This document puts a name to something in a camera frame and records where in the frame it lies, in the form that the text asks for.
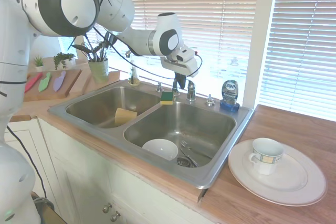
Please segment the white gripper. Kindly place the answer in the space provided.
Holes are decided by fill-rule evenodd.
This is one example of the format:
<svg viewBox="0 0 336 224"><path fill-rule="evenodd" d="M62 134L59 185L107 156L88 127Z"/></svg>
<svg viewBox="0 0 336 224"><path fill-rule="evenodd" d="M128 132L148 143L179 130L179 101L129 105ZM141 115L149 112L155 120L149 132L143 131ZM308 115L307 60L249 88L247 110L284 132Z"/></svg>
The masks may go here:
<svg viewBox="0 0 336 224"><path fill-rule="evenodd" d="M169 61L165 57L161 57L161 65L163 68L175 72L176 83L181 89L185 88L187 76L194 77L198 74L198 65L195 58L182 62Z"/></svg>

